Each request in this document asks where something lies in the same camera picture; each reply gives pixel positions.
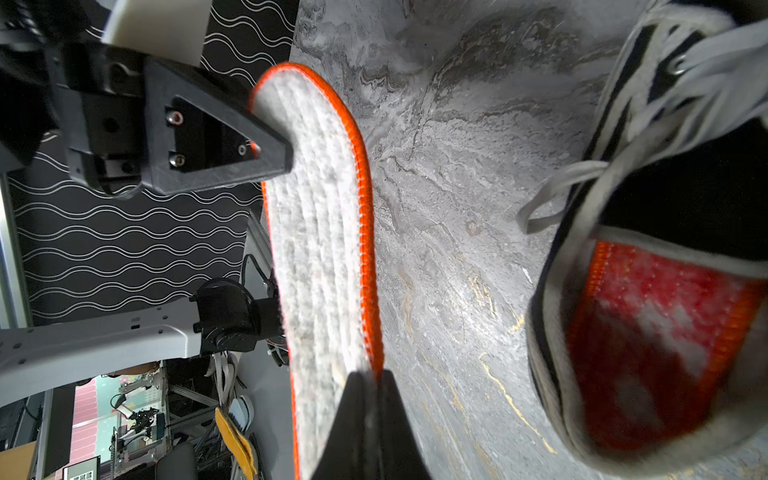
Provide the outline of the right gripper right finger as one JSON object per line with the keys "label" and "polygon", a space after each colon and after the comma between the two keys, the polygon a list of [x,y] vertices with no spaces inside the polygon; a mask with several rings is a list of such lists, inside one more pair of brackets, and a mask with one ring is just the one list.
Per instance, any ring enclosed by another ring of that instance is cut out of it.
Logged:
{"label": "right gripper right finger", "polygon": [[378,386],[379,479],[430,480],[395,377],[383,370]]}

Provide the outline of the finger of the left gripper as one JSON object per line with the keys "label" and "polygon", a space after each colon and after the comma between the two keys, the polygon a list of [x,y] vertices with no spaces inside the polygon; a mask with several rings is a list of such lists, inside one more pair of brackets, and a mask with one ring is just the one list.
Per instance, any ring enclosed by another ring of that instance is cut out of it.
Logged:
{"label": "finger of the left gripper", "polygon": [[143,73],[146,188],[172,195],[290,172],[290,141],[247,109],[237,82],[154,57]]}

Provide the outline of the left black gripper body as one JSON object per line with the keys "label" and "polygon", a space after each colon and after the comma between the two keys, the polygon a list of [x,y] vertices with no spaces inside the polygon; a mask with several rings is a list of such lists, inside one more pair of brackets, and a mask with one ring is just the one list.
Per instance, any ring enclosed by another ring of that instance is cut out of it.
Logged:
{"label": "left black gripper body", "polygon": [[106,195],[150,189],[145,104],[152,57],[68,42],[47,47],[44,59],[70,177]]}

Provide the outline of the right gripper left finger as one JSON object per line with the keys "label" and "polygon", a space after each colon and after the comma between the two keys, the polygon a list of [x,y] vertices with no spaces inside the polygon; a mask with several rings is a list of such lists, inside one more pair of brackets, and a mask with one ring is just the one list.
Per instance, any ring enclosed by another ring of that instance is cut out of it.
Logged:
{"label": "right gripper left finger", "polygon": [[352,372],[312,479],[373,479],[375,389],[369,375]]}

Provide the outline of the white insole orange edge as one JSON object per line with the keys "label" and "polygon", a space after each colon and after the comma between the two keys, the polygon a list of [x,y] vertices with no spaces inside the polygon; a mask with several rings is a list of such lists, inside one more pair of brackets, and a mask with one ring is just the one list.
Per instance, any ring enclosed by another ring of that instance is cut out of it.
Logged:
{"label": "white insole orange edge", "polygon": [[290,356],[294,469],[307,479],[349,374],[374,381],[383,370],[372,180],[355,119],[312,69],[270,68],[251,109],[293,148],[291,170],[262,189]]}

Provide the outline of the black white sneaker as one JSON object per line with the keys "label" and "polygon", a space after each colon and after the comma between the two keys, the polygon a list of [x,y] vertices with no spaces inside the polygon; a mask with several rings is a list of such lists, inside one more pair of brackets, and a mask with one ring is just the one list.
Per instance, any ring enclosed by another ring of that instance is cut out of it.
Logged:
{"label": "black white sneaker", "polygon": [[557,229],[529,306],[538,398],[580,462],[613,476],[667,474],[740,446],[767,423],[767,298],[696,430],[637,451],[598,446],[566,333],[598,242],[767,283],[767,5],[652,1],[599,100],[583,158],[518,212]]}

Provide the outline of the red patterned insole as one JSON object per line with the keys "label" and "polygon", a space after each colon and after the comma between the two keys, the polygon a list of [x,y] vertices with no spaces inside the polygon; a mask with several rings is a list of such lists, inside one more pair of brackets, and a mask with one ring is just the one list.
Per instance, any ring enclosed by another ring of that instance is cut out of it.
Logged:
{"label": "red patterned insole", "polygon": [[600,241],[568,324],[587,434],[637,451],[698,429],[767,283]]}

